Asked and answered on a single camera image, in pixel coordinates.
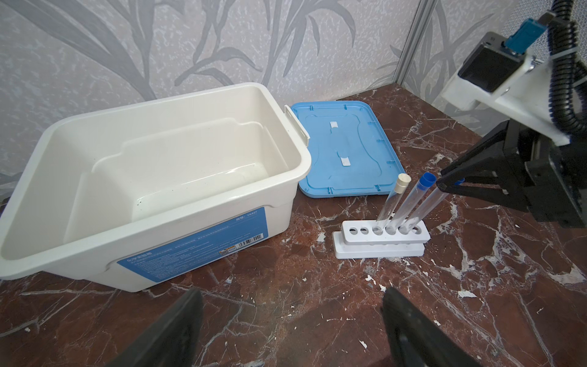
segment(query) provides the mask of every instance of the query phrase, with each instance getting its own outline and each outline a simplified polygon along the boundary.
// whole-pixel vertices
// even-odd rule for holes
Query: brown marble surface
[[[412,177],[479,139],[397,85],[348,99],[371,105]],[[337,260],[331,233],[375,218],[384,199],[298,192],[286,232],[135,294],[43,272],[1,281],[0,365],[102,366],[199,287],[196,366],[389,366],[380,284],[483,366],[586,364],[586,230],[453,197],[426,220],[423,257]]]

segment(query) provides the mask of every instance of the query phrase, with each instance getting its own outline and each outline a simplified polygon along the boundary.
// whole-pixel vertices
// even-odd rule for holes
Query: bin handle
[[[306,129],[304,129],[304,127],[302,126],[302,123],[295,116],[294,111],[292,111],[292,109],[289,108],[288,105],[285,105],[284,114],[285,114],[285,116],[287,116],[289,121],[292,123],[293,128],[296,130],[299,137],[302,138],[303,143],[306,144],[306,147],[307,147],[308,143],[310,142],[310,134],[308,134]]]

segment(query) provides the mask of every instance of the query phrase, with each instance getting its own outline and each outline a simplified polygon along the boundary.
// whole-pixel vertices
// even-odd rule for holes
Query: barcode
[[[234,247],[236,247],[236,248],[237,248],[237,250],[238,250],[239,248],[241,248],[241,247],[243,247],[243,246],[246,246],[246,245],[248,245],[248,244],[251,244],[251,243],[253,243],[253,242],[255,242],[255,241],[259,241],[259,240],[260,240],[260,239],[262,239],[262,238],[263,238],[263,233],[261,233],[261,234],[258,234],[258,235],[256,235],[255,237],[251,237],[251,238],[249,238],[249,239],[248,239],[248,240],[246,240],[246,241],[240,242],[240,243],[236,244]]]
[[[221,255],[225,255],[228,254],[229,252],[238,250],[241,247],[245,247],[246,245],[250,245],[253,242],[257,242],[259,240],[263,239],[263,233],[259,233],[258,235],[256,235],[255,237],[251,237],[248,240],[245,240],[243,242],[239,242],[238,244],[234,245],[234,246],[230,246],[229,248],[225,248],[222,251],[219,251]]]

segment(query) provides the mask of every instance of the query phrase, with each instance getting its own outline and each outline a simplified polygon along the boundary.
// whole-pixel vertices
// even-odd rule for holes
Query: blue connector
[[[520,28],[505,41],[504,46],[516,53],[524,53],[548,28],[534,19],[526,19]]]

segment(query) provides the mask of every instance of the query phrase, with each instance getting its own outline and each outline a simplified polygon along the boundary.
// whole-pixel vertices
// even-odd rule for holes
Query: blue cap
[[[430,172],[426,172],[422,175],[422,177],[420,177],[420,180],[418,180],[418,183],[421,184],[424,187],[430,187],[432,185],[434,185],[434,183],[436,182],[436,176],[431,174]]]

